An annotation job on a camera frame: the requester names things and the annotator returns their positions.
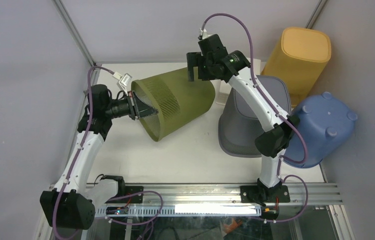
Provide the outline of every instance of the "white table surface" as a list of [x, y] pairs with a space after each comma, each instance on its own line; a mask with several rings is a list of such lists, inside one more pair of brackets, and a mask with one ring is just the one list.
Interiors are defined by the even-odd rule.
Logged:
[[[144, 79], [186, 67], [186, 63], [104, 64], [103, 67], [128, 73], [133, 80]], [[105, 84], [113, 97], [119, 91], [116, 80], [101, 71], [98, 84]], [[216, 89], [220, 82], [213, 81]], [[99, 174], [123, 176], [127, 183], [253, 183], [261, 172], [261, 158], [227, 155], [218, 141], [218, 120], [224, 106], [211, 109], [164, 137], [153, 141], [139, 121], [128, 117], [112, 121], [108, 136], [96, 156], [88, 182]], [[299, 169], [283, 163], [282, 176], [295, 174], [306, 182], [323, 182], [319, 166]], [[297, 182], [294, 178], [288, 182]]]

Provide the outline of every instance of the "cable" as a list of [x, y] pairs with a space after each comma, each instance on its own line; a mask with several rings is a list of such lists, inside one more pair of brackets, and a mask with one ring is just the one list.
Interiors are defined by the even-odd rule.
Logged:
[[[207, 24], [207, 22], [210, 19], [212, 19], [213, 17], [216, 17], [216, 16], [224, 16], [224, 17], [231, 18], [231, 19], [235, 20], [236, 22], [238, 22], [243, 27], [243, 29], [245, 30], [246, 35], [248, 37], [248, 41], [249, 41], [249, 51], [250, 51], [250, 58], [251, 58], [250, 73], [251, 73], [251, 80], [254, 83], [254, 86], [256, 86], [256, 89], [258, 90], [258, 92], [261, 94], [261, 96], [265, 99], [265, 101], [270, 105], [270, 107], [276, 113], [276, 116], [278, 116], [283, 122], [285, 122], [295, 132], [295, 134], [298, 136], [299, 140], [302, 143], [302, 147], [304, 148], [304, 158], [301, 161], [294, 161], [294, 160], [292, 160], [289, 157], [284, 156], [284, 155], [281, 155], [279, 157], [279, 162], [278, 162], [278, 165], [277, 165], [277, 176], [280, 177], [280, 168], [281, 168], [281, 164], [282, 164], [283, 159], [286, 159], [289, 162], [292, 162], [292, 163], [295, 163], [295, 164], [305, 163], [305, 161], [308, 158], [308, 149], [307, 149], [306, 142], [305, 142], [303, 136], [301, 135], [301, 133], [298, 131], [298, 129], [292, 123], [290, 123], [284, 116], [282, 116], [280, 114], [279, 110], [275, 107], [275, 105], [272, 103], [272, 101], [270, 101], [269, 97], [264, 93], [264, 91], [261, 89], [261, 87], [257, 84], [256, 75], [254, 74], [254, 48], [253, 48], [253, 41], [252, 41], [251, 34], [250, 34], [250, 31], [248, 31], [247, 26], [245, 26], [245, 24], [240, 19], [238, 19], [237, 17], [235, 17], [233, 15], [230, 15], [230, 14], [227, 14], [227, 13], [214, 13], [214, 14], [210, 15], [209, 17], [207, 17], [205, 19], [205, 21], [203, 22], [202, 27], [201, 27], [201, 34], [204, 32], [205, 25]], [[305, 211], [305, 208], [307, 207], [307, 204], [308, 204], [308, 197], [309, 197], [308, 196], [308, 188], [307, 188], [307, 184], [305, 183], [305, 181], [302, 178], [300, 178], [299, 176], [292, 175], [292, 174], [287, 175], [283, 180], [280, 179], [280, 181], [282, 183], [284, 183], [286, 181], [286, 179], [289, 178], [289, 177], [295, 177], [295, 178], [299, 179], [304, 184], [305, 194], [306, 194], [305, 195], [305, 203], [304, 203], [304, 206], [302, 207], [301, 211], [299, 211], [297, 215], [295, 215], [293, 217], [290, 217], [288, 219], [277, 221], [279, 223], [287, 222], [287, 221], [290, 221], [290, 220], [298, 218], [299, 216], [301, 216], [303, 214], [303, 212]], [[266, 221], [265, 219], [262, 219], [260, 217], [258, 217], [258, 218], [253, 217], [253, 218], [254, 219], [259, 219], [259, 220]]]
[[111, 90], [108, 89], [108, 95], [109, 95], [109, 99], [113, 99], [113, 92]]
[[289, 162], [293, 162], [295, 164], [303, 164], [303, 163], [305, 163], [305, 161], [308, 158], [308, 149], [307, 149], [307, 145], [306, 145], [306, 142], [304, 141], [303, 136], [301, 135], [301, 133], [298, 131], [298, 129], [294, 125], [292, 125], [285, 117], [283, 117], [282, 115], [280, 115], [279, 110], [275, 107], [275, 105], [270, 101], [269, 97], [267, 97], [267, 95], [264, 93], [264, 91], [261, 89], [261, 87], [257, 84], [256, 75], [254, 74], [254, 67], [253, 67], [254, 66], [253, 41], [252, 41], [251, 34], [250, 34], [250, 31], [248, 31], [247, 26], [245, 26], [245, 24], [241, 20], [239, 20], [237, 17], [235, 17], [233, 15], [230, 15], [230, 14], [227, 14], [227, 13], [214, 13], [214, 14], [212, 14], [211, 16], [209, 16], [209, 17], [207, 17], [205, 19], [205, 21], [202, 24], [201, 31], [204, 31], [205, 25], [207, 24], [207, 22], [211, 18], [216, 17], [216, 16], [224, 16], [224, 17], [231, 18], [231, 19], [235, 20], [236, 22], [238, 22], [243, 27], [243, 29], [245, 30], [246, 35], [248, 37], [248, 41], [249, 41], [249, 51], [250, 51], [250, 58], [251, 58], [250, 73], [251, 73], [252, 82], [254, 83], [254, 86], [256, 86], [256, 89], [258, 90], [258, 92], [262, 95], [262, 97], [265, 99], [265, 101], [270, 105], [270, 107], [276, 113], [276, 116], [279, 116], [279, 118], [283, 122], [285, 122], [295, 132], [295, 134], [298, 136], [299, 140], [302, 143], [302, 147], [304, 148], [304, 158], [301, 161], [292, 160], [289, 157], [284, 156], [284, 155], [282, 155], [281, 157], [283, 157], [284, 159], [288, 160]]
[[148, 224], [148, 223], [152, 222], [154, 219], [156, 219], [158, 217], [158, 215], [161, 213], [161, 210], [163, 209], [164, 199], [163, 199], [163, 196], [161, 196], [161, 194], [159, 194], [156, 191], [140, 191], [140, 192], [136, 192], [136, 193], [133, 193], [133, 194], [130, 194], [130, 195], [113, 197], [113, 198], [109, 199], [109, 201], [115, 201], [115, 200], [120, 200], [120, 199], [127, 199], [127, 198], [131, 198], [131, 197], [137, 196], [139, 194], [155, 194], [155, 195], [157, 195], [159, 197], [159, 199], [161, 200], [161, 205], [159, 206], [158, 212], [153, 217], [151, 217], [149, 220], [144, 221], [144, 222], [129, 223], [129, 222], [122, 222], [122, 221], [117, 221], [117, 220], [111, 219], [111, 221], [113, 223], [122, 224], [122, 225], [126, 225], [126, 226], [139, 226], [139, 225]]
[[126, 93], [124, 91], [119, 91], [117, 93], [117, 100], [121, 100], [124, 96], [126, 96]]
[[164, 230], [167, 230], [167, 229], [173, 230], [175, 240], [180, 240], [180, 237], [179, 237], [179, 234], [177, 233], [177, 230], [172, 226], [166, 226], [163, 229], [161, 229], [161, 231], [159, 231], [156, 238], [160, 239], [161, 234], [164, 232]]
[[274, 206], [274, 208], [276, 209], [276, 211], [279, 210], [279, 197], [278, 196], [276, 197], [276, 206]]
[[149, 233], [149, 236], [146, 240], [149, 240], [149, 238], [151, 238], [152, 232], [154, 231], [154, 222], [153, 221], [146, 224], [145, 229], [143, 230], [143, 233], [141, 235], [139, 235], [136, 240], [143, 239], [145, 237], [145, 234], [147, 234], [149, 230], [150, 230], [150, 233]]
[[[92, 72], [93, 72], [94, 69], [102, 69], [102, 70], [105, 70], [108, 73], [114, 75], [113, 71], [111, 71], [108, 68], [102, 67], [102, 66], [92, 66], [91, 68], [89, 68], [89, 71], [87, 72], [87, 92], [88, 92], [88, 96], [89, 96], [88, 99], [89, 100], [92, 99], [92, 83], [91, 83], [91, 78], [92, 78]], [[83, 145], [85, 144], [86, 138], [88, 136], [89, 129], [91, 128], [91, 123], [92, 123], [92, 118], [93, 118], [93, 116], [92, 116], [93, 105], [92, 105], [91, 102], [89, 103], [89, 113], [90, 113], [89, 114], [89, 121], [87, 122], [86, 130], [84, 131], [83, 138], [81, 139], [81, 142], [80, 142], [80, 146], [81, 147], [79, 149], [77, 149], [77, 151], [75, 152], [74, 158], [71, 161], [71, 165], [69, 166], [67, 175], [65, 177], [65, 179], [67, 181], [70, 179], [71, 172], [73, 171], [74, 165], [76, 164], [76, 161], [77, 161], [77, 158], [79, 157], [80, 151], [82, 150]], [[58, 197], [56, 198], [55, 206], [53, 207], [53, 213], [52, 213], [52, 229], [53, 229], [53, 234], [59, 240], [70, 240], [70, 239], [74, 238], [74, 236], [76, 236], [76, 234], [79, 231], [79, 230], [76, 230], [70, 237], [63, 237], [63, 236], [61, 236], [58, 233], [58, 229], [57, 229], [58, 205], [60, 203], [61, 197], [63, 196], [64, 189], [66, 188], [66, 186], [67, 186], [67, 183], [63, 183], [62, 184], [61, 190], [59, 191]]]
[[124, 209], [125, 207], [127, 207], [130, 204], [131, 201], [132, 201], [132, 198], [129, 198], [127, 203], [125, 204], [125, 206], [123, 206], [122, 208]]
[[98, 180], [99, 177], [103, 177], [105, 176], [104, 174], [99, 174], [96, 178], [95, 178], [95, 181], [93, 182], [93, 185], [96, 185], [96, 181]]

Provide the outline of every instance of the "black mount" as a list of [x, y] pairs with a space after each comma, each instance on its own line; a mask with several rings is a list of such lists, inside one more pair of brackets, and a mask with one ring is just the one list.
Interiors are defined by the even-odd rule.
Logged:
[[226, 83], [232, 76], [239, 75], [238, 71], [241, 69], [251, 67], [242, 52], [236, 50], [229, 54], [217, 34], [200, 40], [198, 44], [201, 52], [186, 54], [189, 81], [195, 80], [194, 67], [197, 67], [199, 79], [220, 79]]
[[[125, 188], [125, 194], [126, 195], [139, 193], [139, 192], [143, 192], [143, 191], [144, 191], [143, 186], [132, 186], [131, 185], [131, 186], [127, 186]], [[109, 200], [106, 203], [107, 204], [125, 204], [129, 201], [129, 199], [131, 199], [130, 200], [131, 204], [141, 204], [141, 203], [144, 202], [144, 195], [140, 194], [140, 195], [132, 196], [130, 198], [123, 198], [123, 199], [120, 199], [120, 200]]]
[[[140, 119], [158, 111], [142, 102], [134, 91], [129, 91], [128, 95], [123, 95], [120, 99], [112, 99], [110, 90], [104, 84], [96, 84], [91, 87], [92, 99], [92, 123], [89, 131], [100, 134], [103, 139], [107, 138], [108, 132], [113, 125], [112, 119], [129, 116], [131, 119]], [[84, 115], [78, 123], [77, 131], [81, 133], [86, 130], [89, 121], [89, 105], [84, 109]]]
[[263, 207], [266, 203], [289, 203], [288, 187], [279, 182], [273, 187], [265, 186], [260, 179], [257, 179], [257, 185], [240, 186], [240, 200], [242, 203], [256, 203]]

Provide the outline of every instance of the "upside-down blue tub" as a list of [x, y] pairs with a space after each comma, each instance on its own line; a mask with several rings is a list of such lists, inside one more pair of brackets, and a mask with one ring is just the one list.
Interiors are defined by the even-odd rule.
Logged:
[[[355, 112], [330, 92], [309, 96], [295, 107], [292, 114], [300, 119], [297, 128], [308, 148], [306, 162], [297, 164], [286, 161], [297, 168], [318, 165], [351, 136], [358, 119]], [[296, 134], [289, 142], [285, 155], [294, 161], [304, 158], [303, 145]]]

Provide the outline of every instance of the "gray plastic bin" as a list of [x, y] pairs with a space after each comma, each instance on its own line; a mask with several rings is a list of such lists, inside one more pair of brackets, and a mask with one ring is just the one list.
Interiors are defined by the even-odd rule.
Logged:
[[[285, 83], [274, 76], [258, 75], [257, 77], [279, 106], [290, 113], [291, 100]], [[263, 132], [254, 112], [241, 95], [232, 88], [223, 114], [218, 121], [218, 142], [221, 149], [235, 157], [261, 157], [254, 142]]]

